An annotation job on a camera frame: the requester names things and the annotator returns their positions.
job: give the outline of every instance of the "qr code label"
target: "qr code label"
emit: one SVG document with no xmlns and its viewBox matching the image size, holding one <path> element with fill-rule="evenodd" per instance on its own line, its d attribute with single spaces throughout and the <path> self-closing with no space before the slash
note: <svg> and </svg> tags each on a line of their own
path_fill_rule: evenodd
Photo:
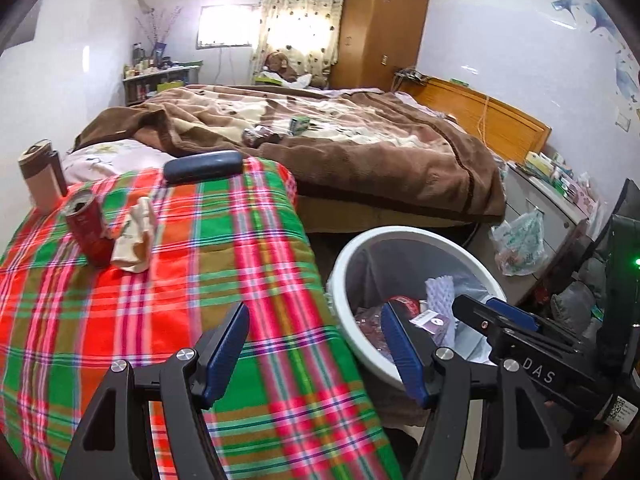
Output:
<svg viewBox="0 0 640 480">
<path fill-rule="evenodd" d="M 605 423 L 617 432 L 622 433 L 634 420 L 637 412 L 637 406 L 622 397 L 618 397 Z"/>
</svg>

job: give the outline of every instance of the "red can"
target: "red can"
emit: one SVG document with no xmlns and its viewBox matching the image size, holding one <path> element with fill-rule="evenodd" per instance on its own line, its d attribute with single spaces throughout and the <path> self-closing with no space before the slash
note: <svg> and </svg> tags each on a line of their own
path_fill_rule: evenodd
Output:
<svg viewBox="0 0 640 480">
<path fill-rule="evenodd" d="M 92 191 L 81 189 L 73 193 L 62 213 L 86 260 L 94 267 L 107 267 L 115 240 Z"/>
</svg>

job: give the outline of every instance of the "curtain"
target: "curtain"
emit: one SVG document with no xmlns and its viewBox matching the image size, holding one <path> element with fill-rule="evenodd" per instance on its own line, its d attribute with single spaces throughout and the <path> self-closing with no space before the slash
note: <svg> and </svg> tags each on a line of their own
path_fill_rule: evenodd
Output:
<svg viewBox="0 0 640 480">
<path fill-rule="evenodd" d="M 271 52 L 281 52 L 299 75 L 327 76 L 338 59 L 344 0 L 262 0 L 253 77 Z"/>
</svg>

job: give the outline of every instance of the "red green plaid sheet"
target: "red green plaid sheet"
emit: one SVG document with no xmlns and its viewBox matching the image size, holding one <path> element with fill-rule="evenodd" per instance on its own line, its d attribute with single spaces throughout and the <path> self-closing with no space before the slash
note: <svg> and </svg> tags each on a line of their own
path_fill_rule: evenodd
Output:
<svg viewBox="0 0 640 480">
<path fill-rule="evenodd" d="M 106 369 L 165 360 L 244 301 L 250 332 L 225 397 L 206 413 L 229 478 L 400 478 L 327 309 L 292 207 L 295 182 L 250 158 L 228 180 L 167 188 L 162 173 L 85 184 L 118 230 L 151 197 L 150 269 L 92 269 L 58 214 L 31 214 L 0 262 L 0 428 L 32 476 L 59 475 Z M 161 476 L 175 478 L 152 403 Z"/>
</svg>

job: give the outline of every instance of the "white trash bin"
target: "white trash bin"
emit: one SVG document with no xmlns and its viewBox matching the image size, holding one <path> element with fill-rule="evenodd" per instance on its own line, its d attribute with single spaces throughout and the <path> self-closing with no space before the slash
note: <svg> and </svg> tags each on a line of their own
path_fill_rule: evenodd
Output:
<svg viewBox="0 0 640 480">
<path fill-rule="evenodd" d="M 404 390 L 398 369 L 369 342 L 353 314 L 392 296 L 421 300 L 428 278 L 453 276 L 456 295 L 506 300 L 488 270 L 459 245 L 423 229 L 379 227 L 349 242 L 338 255 L 327 293 L 338 325 L 358 359 L 380 379 Z"/>
</svg>

